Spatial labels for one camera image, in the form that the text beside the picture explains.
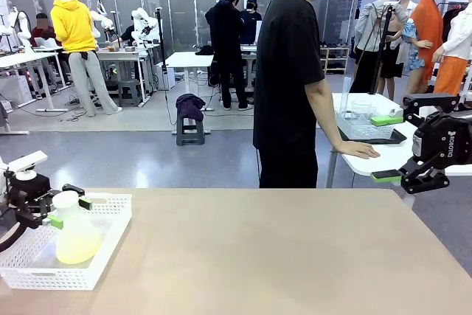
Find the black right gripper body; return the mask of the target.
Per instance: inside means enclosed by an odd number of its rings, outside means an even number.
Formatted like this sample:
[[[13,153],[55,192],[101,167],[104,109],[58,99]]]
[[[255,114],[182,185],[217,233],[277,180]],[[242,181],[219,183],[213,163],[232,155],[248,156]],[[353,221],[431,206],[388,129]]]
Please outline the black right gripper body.
[[[434,161],[434,167],[471,164],[471,110],[426,117],[413,136],[412,153],[417,162]]]

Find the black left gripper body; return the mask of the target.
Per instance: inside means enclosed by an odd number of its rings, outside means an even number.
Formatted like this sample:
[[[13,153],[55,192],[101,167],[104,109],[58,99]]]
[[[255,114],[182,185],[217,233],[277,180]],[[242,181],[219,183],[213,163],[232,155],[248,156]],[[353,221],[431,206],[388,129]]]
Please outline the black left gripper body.
[[[15,211],[17,221],[39,221],[55,208],[52,198],[58,194],[51,188],[48,177],[37,173],[25,177],[16,173],[7,183],[7,200]]]

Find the person's right hand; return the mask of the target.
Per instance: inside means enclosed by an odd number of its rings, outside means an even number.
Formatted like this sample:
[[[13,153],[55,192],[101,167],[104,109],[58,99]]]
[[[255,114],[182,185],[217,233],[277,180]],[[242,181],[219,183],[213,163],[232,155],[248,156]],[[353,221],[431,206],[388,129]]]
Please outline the person's right hand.
[[[373,146],[363,142],[341,141],[335,149],[339,153],[362,159],[378,158],[380,156]]]

